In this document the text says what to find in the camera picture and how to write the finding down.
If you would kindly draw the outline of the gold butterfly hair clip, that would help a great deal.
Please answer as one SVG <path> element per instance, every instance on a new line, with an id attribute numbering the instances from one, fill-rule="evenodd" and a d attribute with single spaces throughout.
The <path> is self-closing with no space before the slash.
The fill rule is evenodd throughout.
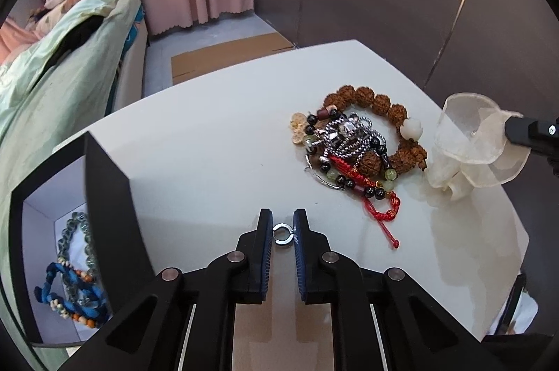
<path id="1" fill-rule="evenodd" d="M 305 128 L 308 125 L 307 116 L 303 113 L 294 113 L 290 119 L 290 129 L 292 131 L 292 143 L 301 145 L 305 139 Z"/>

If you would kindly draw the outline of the sheer cream organza scrunchie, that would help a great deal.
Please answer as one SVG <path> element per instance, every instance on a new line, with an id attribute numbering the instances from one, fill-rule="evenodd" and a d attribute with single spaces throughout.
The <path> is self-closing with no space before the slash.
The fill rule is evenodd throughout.
<path id="1" fill-rule="evenodd" d="M 492 188 L 514 180 L 531 150 L 511 143 L 505 136 L 505 125 L 508 119 L 521 116 L 501 109 L 481 94 L 449 96 L 429 154 L 429 184 L 450 191 L 451 199 L 457 201 L 476 188 Z"/>

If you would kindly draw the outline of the black jewelry box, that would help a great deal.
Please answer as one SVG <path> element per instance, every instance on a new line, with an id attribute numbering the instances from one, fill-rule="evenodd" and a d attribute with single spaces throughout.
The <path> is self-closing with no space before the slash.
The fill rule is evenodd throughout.
<path id="1" fill-rule="evenodd" d="M 25 336 L 87 341 L 154 277 L 130 181 L 87 132 L 12 191 L 10 274 Z"/>

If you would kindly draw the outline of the flattened brown cardboard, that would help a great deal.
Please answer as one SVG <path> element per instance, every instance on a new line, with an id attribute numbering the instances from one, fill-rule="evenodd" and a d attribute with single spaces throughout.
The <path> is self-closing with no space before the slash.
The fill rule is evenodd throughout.
<path id="1" fill-rule="evenodd" d="M 173 85 L 293 48 L 281 34 L 272 32 L 188 51 L 172 58 Z"/>

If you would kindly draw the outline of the silver ball chain jewelry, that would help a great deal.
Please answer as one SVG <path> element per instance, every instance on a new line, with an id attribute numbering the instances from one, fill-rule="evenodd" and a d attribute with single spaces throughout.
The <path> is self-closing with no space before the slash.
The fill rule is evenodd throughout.
<path id="1" fill-rule="evenodd" d="M 337 114 L 315 128 L 314 136 L 317 138 L 314 145 L 321 147 L 323 157 L 330 160 L 338 158 L 358 164 L 367 152 L 381 160 L 387 158 L 386 139 L 373 128 L 367 116 Z"/>

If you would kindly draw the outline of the beige bed frame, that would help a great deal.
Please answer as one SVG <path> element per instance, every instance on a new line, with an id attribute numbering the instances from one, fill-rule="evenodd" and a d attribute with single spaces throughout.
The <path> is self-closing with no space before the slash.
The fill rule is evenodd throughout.
<path id="1" fill-rule="evenodd" d="M 126 52 L 117 81 L 112 111 L 116 112 L 140 100 L 143 92 L 144 64 L 148 45 L 145 20 L 136 23 L 137 37 Z"/>

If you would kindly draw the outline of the thin silver bangle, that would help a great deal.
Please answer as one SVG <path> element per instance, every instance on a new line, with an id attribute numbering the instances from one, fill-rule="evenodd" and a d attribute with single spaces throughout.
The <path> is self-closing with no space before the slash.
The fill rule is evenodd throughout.
<path id="1" fill-rule="evenodd" d="M 316 180 L 319 184 L 322 184 L 324 187 L 330 188 L 332 190 L 338 190 L 338 191 L 343 191 L 344 187 L 341 187 L 340 185 L 331 182 L 329 179 L 324 178 L 322 175 L 320 175 L 313 167 L 312 162 L 311 162 L 311 158 L 309 155 L 305 155 L 305 161 L 306 161 L 306 166 L 304 168 L 305 172 L 309 172 L 310 175 L 314 178 L 314 180 Z"/>

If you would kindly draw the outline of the floral pillow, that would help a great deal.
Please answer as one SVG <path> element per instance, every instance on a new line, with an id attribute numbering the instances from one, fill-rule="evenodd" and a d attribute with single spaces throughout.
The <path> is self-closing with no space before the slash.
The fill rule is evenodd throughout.
<path id="1" fill-rule="evenodd" d="M 31 30 L 45 36 L 57 25 L 57 23 L 81 0 L 64 0 L 53 9 L 45 9 L 41 18 L 32 18 L 26 26 Z"/>

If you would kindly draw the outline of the pink side curtain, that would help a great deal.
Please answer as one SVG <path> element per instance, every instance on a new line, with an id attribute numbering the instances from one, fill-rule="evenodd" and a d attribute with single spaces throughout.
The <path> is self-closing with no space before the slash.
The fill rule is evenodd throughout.
<path id="1" fill-rule="evenodd" d="M 21 28 L 10 17 L 7 17 L 0 31 L 0 63 L 13 61 L 22 51 L 37 43 L 39 37 Z"/>

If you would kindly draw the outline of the light green bed quilt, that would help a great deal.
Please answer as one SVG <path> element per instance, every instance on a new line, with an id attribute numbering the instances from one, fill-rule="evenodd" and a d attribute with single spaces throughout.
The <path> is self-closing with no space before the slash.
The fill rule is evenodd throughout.
<path id="1" fill-rule="evenodd" d="M 57 145 L 104 117 L 141 8 L 141 0 L 81 0 L 1 66 L 1 321 L 33 370 L 54 370 L 68 355 L 41 352 L 24 337 L 9 269 L 12 189 Z"/>

